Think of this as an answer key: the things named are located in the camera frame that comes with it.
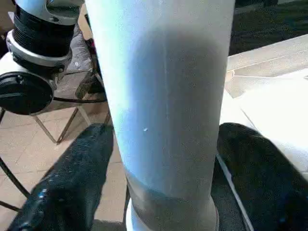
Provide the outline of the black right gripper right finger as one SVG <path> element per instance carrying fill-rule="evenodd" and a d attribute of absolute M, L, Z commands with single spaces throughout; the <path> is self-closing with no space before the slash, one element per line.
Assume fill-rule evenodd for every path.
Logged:
<path fill-rule="evenodd" d="M 306 231 L 308 182 L 259 132 L 219 126 L 217 150 L 256 231 Z"/>

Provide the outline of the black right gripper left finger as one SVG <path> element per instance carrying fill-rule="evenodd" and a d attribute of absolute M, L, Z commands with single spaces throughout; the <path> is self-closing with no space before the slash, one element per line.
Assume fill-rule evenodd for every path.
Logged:
<path fill-rule="evenodd" d="M 113 127 L 82 131 L 34 186 L 9 231 L 90 231 L 113 152 Z"/>

